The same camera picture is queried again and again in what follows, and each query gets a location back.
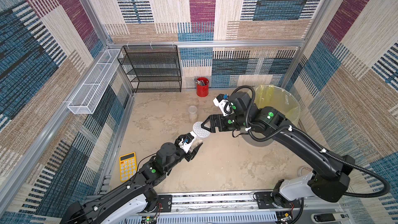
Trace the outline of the patterned white jar lid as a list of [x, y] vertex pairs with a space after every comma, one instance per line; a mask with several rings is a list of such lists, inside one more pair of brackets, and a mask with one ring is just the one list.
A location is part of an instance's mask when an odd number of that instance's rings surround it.
[[198, 121], [193, 125], [193, 132], [197, 139], [200, 140], [204, 140], [210, 136], [210, 132], [201, 127], [202, 123], [203, 122]]

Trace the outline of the large plastic jar of rice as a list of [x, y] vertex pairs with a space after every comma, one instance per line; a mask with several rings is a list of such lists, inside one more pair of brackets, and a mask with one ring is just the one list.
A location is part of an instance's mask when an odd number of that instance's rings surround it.
[[203, 143], [203, 141], [204, 140], [196, 139], [195, 142], [193, 143], [192, 147], [190, 148], [190, 151], [192, 151], [200, 143]]

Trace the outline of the grey bin with yellow bag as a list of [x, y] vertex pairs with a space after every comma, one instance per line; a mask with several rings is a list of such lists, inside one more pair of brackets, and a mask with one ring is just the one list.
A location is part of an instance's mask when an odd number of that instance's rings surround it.
[[[256, 97], [254, 100], [254, 104], [250, 110], [249, 119], [250, 118], [258, 118], [262, 113], [264, 108], [267, 110], [275, 110], [280, 114], [285, 116], [285, 119], [289, 120], [292, 125], [297, 126], [299, 123], [299, 116], [301, 113], [301, 108], [297, 99], [285, 89], [282, 89], [277, 86], [272, 85], [261, 85], [253, 87]], [[236, 102], [241, 104], [243, 108], [243, 121], [245, 120], [245, 113], [249, 106], [249, 103], [252, 98], [252, 92], [250, 89], [241, 89], [236, 92]], [[275, 130], [280, 128], [277, 124], [277, 127], [270, 128], [267, 124], [262, 124], [260, 127], [253, 127], [255, 130], [252, 130], [253, 135], [258, 139], [263, 139], [266, 136], [271, 135]], [[268, 139], [264, 142], [257, 142], [251, 138], [250, 135], [243, 135], [243, 139], [250, 145], [256, 147], [265, 147], [271, 144], [274, 140], [273, 138]]]

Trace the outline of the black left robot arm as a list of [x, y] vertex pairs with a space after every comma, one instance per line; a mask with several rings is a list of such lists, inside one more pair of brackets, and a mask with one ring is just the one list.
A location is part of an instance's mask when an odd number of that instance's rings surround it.
[[154, 187], [182, 160], [192, 160], [201, 145], [190, 151], [198, 139], [193, 132], [179, 136], [174, 143], [164, 143], [160, 150], [122, 185], [95, 200], [71, 204], [62, 224], [117, 224], [131, 214], [152, 211], [158, 203]]

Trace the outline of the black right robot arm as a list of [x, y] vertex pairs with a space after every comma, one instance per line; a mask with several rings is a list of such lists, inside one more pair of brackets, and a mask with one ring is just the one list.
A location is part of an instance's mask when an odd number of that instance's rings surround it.
[[[264, 143], [274, 140], [313, 169], [308, 176], [292, 180], [281, 179], [275, 185], [271, 198], [277, 207], [306, 197], [318, 197], [327, 202], [338, 202], [342, 196], [378, 198], [389, 193], [391, 186], [377, 173], [355, 164], [353, 157], [340, 156], [320, 145], [307, 133], [298, 129], [284, 114], [266, 106], [255, 104], [256, 92], [251, 86], [240, 86], [231, 95], [219, 95], [215, 102], [222, 114], [210, 115], [202, 129], [215, 133], [245, 131], [253, 141]], [[348, 192], [350, 173], [357, 170], [379, 180], [383, 188], [377, 192], [359, 194]]]

